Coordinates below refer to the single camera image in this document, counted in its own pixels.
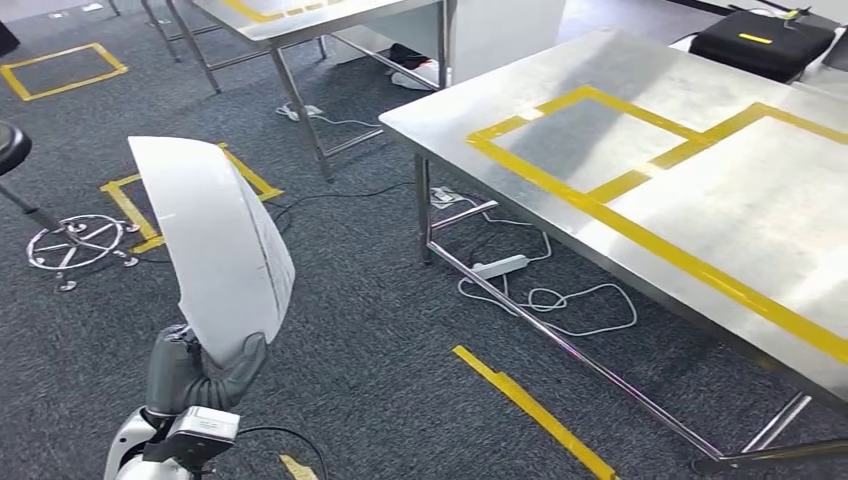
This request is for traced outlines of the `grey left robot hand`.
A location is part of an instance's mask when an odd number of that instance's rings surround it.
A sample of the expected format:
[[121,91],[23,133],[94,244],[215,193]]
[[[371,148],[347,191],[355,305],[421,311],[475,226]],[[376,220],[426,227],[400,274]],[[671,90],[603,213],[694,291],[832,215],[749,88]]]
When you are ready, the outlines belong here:
[[150,355],[145,407],[158,416],[177,416],[192,406],[230,411],[244,398],[268,358],[265,335],[248,336],[222,378],[205,373],[202,345],[187,325],[161,330]]

